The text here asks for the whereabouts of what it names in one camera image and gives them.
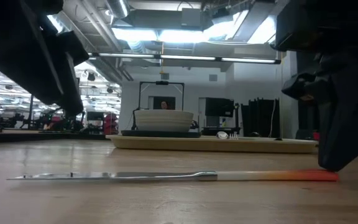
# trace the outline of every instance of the computer monitor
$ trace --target computer monitor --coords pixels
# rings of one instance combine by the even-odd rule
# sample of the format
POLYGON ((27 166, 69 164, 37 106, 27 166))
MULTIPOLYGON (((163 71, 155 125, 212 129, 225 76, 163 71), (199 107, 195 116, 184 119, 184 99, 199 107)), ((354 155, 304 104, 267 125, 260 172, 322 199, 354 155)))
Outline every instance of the computer monitor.
POLYGON ((206 98, 205 116, 233 117, 234 100, 225 98, 206 98))
POLYGON ((104 121, 104 112, 89 111, 86 114, 87 121, 104 121))

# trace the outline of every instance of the wooden platform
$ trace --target wooden platform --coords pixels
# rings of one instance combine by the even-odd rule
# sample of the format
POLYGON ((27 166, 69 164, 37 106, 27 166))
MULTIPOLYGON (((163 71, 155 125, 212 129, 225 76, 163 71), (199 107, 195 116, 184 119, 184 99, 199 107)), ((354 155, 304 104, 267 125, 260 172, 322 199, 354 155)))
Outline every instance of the wooden platform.
POLYGON ((120 149, 155 149, 180 151, 214 152, 269 152, 269 153, 312 153, 317 141, 274 138, 218 139, 215 136, 200 138, 155 138, 106 136, 120 149))
POLYGON ((318 168, 311 154, 114 149, 108 141, 0 144, 0 223, 358 223, 358 159, 340 182, 12 182, 69 171, 318 168))

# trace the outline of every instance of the ceiling duct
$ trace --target ceiling duct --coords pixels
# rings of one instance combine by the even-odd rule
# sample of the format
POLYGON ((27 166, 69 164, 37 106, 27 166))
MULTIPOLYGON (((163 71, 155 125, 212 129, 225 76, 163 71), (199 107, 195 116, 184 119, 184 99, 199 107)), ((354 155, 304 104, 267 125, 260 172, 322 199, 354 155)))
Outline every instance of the ceiling duct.
POLYGON ((106 0, 106 5, 115 18, 122 19, 129 15, 130 8, 127 0, 106 0))
MULTIPOLYGON (((127 41, 129 48, 137 54, 156 54, 156 51, 145 48, 143 41, 127 41)), ((160 59, 143 59, 151 63, 160 64, 160 59)))
POLYGON ((147 28, 171 30, 205 30, 213 25, 209 15, 199 9, 182 11, 141 10, 131 11, 122 22, 114 23, 114 28, 147 28))

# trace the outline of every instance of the wooden table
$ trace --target wooden table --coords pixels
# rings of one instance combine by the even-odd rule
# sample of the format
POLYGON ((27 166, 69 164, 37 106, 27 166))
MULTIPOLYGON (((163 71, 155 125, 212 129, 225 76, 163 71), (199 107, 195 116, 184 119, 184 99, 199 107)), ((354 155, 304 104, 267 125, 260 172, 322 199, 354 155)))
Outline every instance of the wooden table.
POLYGON ((315 155, 0 144, 0 223, 358 223, 358 159, 332 182, 14 182, 25 173, 317 168, 315 155))

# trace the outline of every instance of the white knife handle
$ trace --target white knife handle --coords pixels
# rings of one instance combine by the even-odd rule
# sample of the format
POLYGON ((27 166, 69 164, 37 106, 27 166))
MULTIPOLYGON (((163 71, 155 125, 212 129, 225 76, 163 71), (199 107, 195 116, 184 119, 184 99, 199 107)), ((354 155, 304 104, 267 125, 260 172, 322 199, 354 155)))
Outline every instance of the white knife handle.
POLYGON ((265 180, 261 172, 252 171, 229 171, 217 172, 218 181, 236 181, 236 180, 265 180))

